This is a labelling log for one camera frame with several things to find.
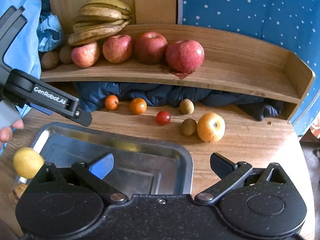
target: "stainless steel tray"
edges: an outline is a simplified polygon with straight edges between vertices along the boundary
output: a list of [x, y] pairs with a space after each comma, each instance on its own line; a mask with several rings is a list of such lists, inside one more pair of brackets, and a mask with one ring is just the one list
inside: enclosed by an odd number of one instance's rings
[[[191, 192], [192, 158], [184, 147], [175, 143], [53, 122], [40, 130], [30, 147], [58, 168], [112, 153], [115, 165], [103, 180], [129, 198], [135, 193]], [[22, 177], [17, 180], [28, 183]]]

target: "apple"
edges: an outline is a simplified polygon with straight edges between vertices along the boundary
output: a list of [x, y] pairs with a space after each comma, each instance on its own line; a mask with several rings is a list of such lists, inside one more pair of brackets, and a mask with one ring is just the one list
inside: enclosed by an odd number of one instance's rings
[[99, 57], [100, 49], [96, 41], [75, 47], [71, 51], [71, 59], [73, 63], [83, 68], [92, 66], [97, 62]]
[[131, 57], [133, 39], [127, 34], [109, 37], [102, 47], [102, 53], [107, 61], [121, 63]]
[[197, 133], [204, 142], [217, 142], [225, 132], [226, 124], [223, 118], [215, 113], [206, 113], [197, 124]]
[[164, 36], [156, 32], [140, 35], [135, 42], [137, 60], [144, 64], [157, 64], [164, 57], [168, 42]]
[[176, 41], [168, 46], [165, 59], [174, 70], [190, 72], [203, 63], [204, 50], [201, 44], [194, 40]]

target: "finger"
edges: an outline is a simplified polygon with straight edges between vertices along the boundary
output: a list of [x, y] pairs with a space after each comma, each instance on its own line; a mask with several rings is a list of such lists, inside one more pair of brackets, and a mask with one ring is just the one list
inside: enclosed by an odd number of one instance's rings
[[10, 127], [4, 127], [0, 130], [0, 141], [1, 142], [7, 142], [11, 139], [12, 136], [12, 130]]
[[23, 121], [20, 119], [17, 122], [15, 122], [13, 125], [11, 125], [15, 129], [23, 129]]

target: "screw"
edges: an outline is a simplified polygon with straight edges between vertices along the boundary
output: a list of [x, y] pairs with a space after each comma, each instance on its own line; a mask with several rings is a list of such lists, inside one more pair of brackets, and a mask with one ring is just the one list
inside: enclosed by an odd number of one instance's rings
[[213, 196], [210, 193], [199, 193], [196, 196], [200, 201], [210, 201], [213, 200]]
[[126, 199], [126, 195], [123, 193], [113, 193], [111, 194], [110, 199], [115, 202], [121, 202]]
[[157, 201], [159, 204], [166, 204], [167, 203], [167, 201], [165, 199], [161, 199], [161, 198], [159, 198]]

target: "floor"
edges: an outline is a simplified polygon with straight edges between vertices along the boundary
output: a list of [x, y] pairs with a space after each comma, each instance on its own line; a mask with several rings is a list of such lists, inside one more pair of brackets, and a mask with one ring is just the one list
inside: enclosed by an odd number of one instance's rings
[[300, 141], [303, 154], [306, 158], [309, 174], [311, 178], [311, 185], [313, 196], [315, 200], [316, 212], [316, 236], [315, 239], [320, 239], [320, 161], [315, 156], [314, 152], [320, 149], [319, 142], [304, 142]]

